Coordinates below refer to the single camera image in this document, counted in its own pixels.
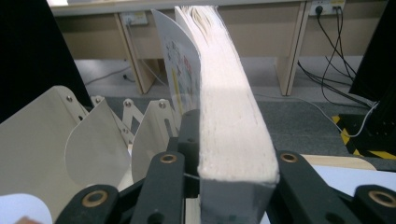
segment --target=wooden desk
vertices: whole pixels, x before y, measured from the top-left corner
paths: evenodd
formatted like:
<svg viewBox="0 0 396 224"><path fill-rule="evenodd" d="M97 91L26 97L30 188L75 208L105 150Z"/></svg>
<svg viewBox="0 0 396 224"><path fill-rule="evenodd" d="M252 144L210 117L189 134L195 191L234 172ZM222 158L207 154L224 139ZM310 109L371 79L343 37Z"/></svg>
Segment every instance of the wooden desk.
<svg viewBox="0 0 396 224"><path fill-rule="evenodd" d="M362 170L376 170L368 161L354 157L334 157L334 156L317 156L302 155L311 165L344 167Z"/></svg>
<svg viewBox="0 0 396 224"><path fill-rule="evenodd" d="M345 55L363 55L385 6L382 0L348 0L345 5L343 46ZM52 6L52 12L75 59L125 59L131 64L140 93L146 93L163 58L152 8L174 18L181 0L102 1ZM202 0L217 5L241 57L276 57L275 70L282 94L290 95L299 56L331 55L332 50L308 17L311 1L304 0ZM146 11L147 25L126 25L121 12ZM322 24L336 39L336 17L323 16Z"/></svg>

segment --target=stack of paper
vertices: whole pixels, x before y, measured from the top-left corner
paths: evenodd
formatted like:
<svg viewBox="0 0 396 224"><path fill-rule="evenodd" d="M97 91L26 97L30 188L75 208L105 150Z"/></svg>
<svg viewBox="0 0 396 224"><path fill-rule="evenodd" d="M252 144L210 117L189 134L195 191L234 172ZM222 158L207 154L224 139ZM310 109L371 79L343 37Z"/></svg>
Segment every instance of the stack of paper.
<svg viewBox="0 0 396 224"><path fill-rule="evenodd" d="M259 223L278 181L275 150L216 7L153 10L177 112L200 108L202 223Z"/></svg>

